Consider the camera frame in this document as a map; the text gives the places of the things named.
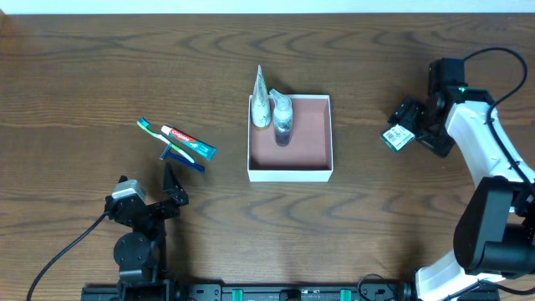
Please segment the green and white soap packet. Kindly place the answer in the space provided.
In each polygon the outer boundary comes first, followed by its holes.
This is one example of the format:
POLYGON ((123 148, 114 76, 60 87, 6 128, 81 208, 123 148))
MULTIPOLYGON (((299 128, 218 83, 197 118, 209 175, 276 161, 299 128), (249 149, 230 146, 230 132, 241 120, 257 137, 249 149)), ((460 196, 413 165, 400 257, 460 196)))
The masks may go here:
POLYGON ((394 125, 384 134, 381 135, 381 140, 394 152, 400 152, 407 144, 409 144, 415 135, 401 125, 394 125))

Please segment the white leaf-print lotion tube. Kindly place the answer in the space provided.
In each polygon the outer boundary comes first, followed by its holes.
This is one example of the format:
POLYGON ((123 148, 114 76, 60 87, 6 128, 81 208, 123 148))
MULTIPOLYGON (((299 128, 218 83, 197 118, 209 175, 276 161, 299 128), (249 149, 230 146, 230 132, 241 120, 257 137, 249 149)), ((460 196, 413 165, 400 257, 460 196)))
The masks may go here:
POLYGON ((252 123, 257 128, 269 127, 271 123, 271 107, 268 90, 260 65, 257 66, 257 77, 252 92, 251 117, 252 123))

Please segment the white box with red interior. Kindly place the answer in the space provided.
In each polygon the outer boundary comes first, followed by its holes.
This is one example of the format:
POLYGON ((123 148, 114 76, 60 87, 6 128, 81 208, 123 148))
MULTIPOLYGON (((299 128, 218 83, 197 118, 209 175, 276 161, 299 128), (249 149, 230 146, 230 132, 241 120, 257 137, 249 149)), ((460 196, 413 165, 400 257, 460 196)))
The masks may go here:
POLYGON ((251 182, 327 182, 334 172, 330 98, 291 94, 293 126, 286 146, 274 126, 247 124, 247 174, 251 182))

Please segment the clear pump spray bottle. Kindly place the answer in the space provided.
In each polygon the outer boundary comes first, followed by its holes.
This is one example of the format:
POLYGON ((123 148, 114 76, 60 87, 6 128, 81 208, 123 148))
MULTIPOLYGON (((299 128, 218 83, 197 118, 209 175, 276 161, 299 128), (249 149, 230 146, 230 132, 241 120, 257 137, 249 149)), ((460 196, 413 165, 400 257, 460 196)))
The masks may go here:
POLYGON ((284 147, 290 143, 293 128, 293 106, 291 99, 275 89, 269 91, 274 101, 273 126, 275 141, 284 147))

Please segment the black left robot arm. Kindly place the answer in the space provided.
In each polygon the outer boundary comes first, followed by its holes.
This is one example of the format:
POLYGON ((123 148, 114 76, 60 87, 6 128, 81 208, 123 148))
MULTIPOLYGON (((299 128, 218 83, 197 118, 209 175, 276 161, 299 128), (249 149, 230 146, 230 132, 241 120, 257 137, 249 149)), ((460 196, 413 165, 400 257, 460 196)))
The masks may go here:
POLYGON ((140 183, 122 176, 105 198, 107 217, 131 229, 114 246, 120 300, 171 298, 174 288, 166 278, 165 220, 178 217, 189 200, 169 163, 165 165, 162 190, 168 196, 166 200, 147 204, 140 183))

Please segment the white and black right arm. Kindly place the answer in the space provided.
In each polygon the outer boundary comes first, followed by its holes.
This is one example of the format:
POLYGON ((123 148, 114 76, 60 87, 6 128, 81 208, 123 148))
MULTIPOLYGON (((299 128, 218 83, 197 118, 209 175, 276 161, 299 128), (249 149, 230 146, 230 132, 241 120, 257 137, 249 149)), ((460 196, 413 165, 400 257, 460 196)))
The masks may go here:
POLYGON ((392 151, 417 140, 439 157, 458 146, 475 191, 456 225, 453 247, 415 273, 415 300, 459 300, 534 273, 534 171, 503 130, 484 89, 450 85, 430 104, 406 98, 382 139, 392 151))

